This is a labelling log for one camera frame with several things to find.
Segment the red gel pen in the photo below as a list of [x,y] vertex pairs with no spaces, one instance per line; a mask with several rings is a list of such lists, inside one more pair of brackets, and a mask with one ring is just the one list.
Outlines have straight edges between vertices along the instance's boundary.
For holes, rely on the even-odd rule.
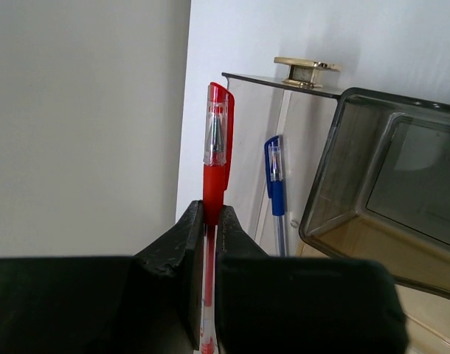
[[202,320],[202,353],[214,353],[215,343],[212,306],[215,276],[215,242],[218,221],[224,205],[232,160],[235,98],[223,86],[210,83],[207,88],[207,114],[204,140],[203,206],[204,235],[204,312]]

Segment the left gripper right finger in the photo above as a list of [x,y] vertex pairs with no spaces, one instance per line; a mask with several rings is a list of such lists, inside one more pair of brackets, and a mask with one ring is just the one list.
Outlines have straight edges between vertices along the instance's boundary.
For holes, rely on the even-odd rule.
[[395,281],[372,260],[274,257],[221,211],[215,330],[221,353],[405,353]]

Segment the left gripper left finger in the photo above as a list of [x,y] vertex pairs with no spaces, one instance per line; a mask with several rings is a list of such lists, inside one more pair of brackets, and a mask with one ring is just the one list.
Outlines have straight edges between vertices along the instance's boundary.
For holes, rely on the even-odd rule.
[[0,353],[192,353],[204,208],[133,256],[1,257]]

